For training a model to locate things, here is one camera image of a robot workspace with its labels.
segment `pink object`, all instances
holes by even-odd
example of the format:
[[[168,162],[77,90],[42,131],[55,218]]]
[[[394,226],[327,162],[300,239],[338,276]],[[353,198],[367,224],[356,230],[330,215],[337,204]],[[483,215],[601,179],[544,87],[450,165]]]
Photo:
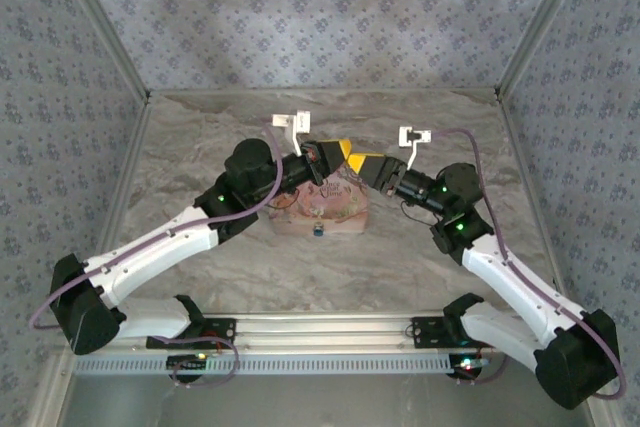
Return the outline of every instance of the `pink object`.
[[[348,165],[331,174],[322,187],[311,182],[269,204],[278,234],[323,235],[364,232],[369,215],[367,186]]]

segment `patterned wallpaper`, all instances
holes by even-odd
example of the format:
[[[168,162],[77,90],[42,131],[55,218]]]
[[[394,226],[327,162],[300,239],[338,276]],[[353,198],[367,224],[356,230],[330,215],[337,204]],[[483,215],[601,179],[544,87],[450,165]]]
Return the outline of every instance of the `patterned wallpaper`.
[[[640,425],[640,0],[566,0],[507,105],[565,282],[615,319]]]
[[[100,0],[147,87],[495,85],[540,0]]]
[[[0,425],[21,425],[57,259],[93,253],[136,101],[76,0],[0,0]]]

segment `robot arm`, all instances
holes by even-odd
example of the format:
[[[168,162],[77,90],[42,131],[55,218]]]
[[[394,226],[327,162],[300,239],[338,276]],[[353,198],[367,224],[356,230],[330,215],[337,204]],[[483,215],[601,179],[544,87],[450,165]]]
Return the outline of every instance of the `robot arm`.
[[[434,213],[439,221],[431,234],[440,251],[487,282],[518,314],[501,313],[473,294],[463,296],[444,309],[447,328],[460,345],[476,340],[498,348],[533,371],[547,394],[566,408],[617,376],[600,346],[572,317],[595,331],[619,359],[613,320],[602,310],[587,313],[508,249],[502,255],[493,228],[474,208],[483,192],[473,165],[452,164],[432,178],[380,154],[352,154],[348,163],[370,187]]]
[[[308,181],[321,185],[348,157],[351,144],[348,140],[307,142],[300,149],[301,155],[282,159],[278,193],[295,191]],[[91,273],[51,304],[74,353],[93,352],[114,338],[173,338],[201,319],[186,296],[168,300],[127,297],[176,263],[226,242],[258,219],[257,213],[236,214],[261,202],[274,187],[276,164],[269,146],[260,139],[244,140],[224,165],[225,172],[215,184],[164,225],[86,262],[72,254],[56,264],[52,293]]]

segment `gray marble table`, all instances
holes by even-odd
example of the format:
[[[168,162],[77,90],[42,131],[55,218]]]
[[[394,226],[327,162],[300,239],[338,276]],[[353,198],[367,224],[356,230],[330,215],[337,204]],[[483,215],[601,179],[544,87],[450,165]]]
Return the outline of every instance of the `gray marble table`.
[[[312,137],[350,138],[354,150],[408,159],[400,125],[468,127],[477,136],[488,191],[507,242],[546,281],[551,271],[512,150],[488,91],[245,92],[156,96],[122,229],[128,242],[177,214],[222,173],[236,143],[260,136],[272,113],[312,113]],[[281,146],[291,150],[282,139]],[[464,136],[423,145],[415,168],[435,175],[473,162]],[[198,254],[141,287],[137,296],[191,295],[206,311],[399,311],[439,309],[466,292],[504,303],[443,256],[428,228],[399,202],[371,193],[369,226],[349,236],[276,235],[266,215],[244,234]],[[412,214],[431,220],[429,214]]]

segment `white mounting bracket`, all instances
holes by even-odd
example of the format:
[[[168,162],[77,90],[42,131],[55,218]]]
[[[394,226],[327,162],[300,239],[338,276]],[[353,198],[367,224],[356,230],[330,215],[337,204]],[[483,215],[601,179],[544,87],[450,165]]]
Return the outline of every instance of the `white mounting bracket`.
[[[413,127],[400,127],[398,132],[398,145],[400,147],[413,147],[413,152],[407,162],[407,170],[413,165],[413,161],[416,160],[418,155],[418,144],[426,144],[431,142],[430,130],[413,130]]]
[[[273,114],[271,125],[284,127],[285,136],[293,144],[296,154],[302,155],[298,134],[308,134],[311,131],[311,112],[299,110],[295,115]]]

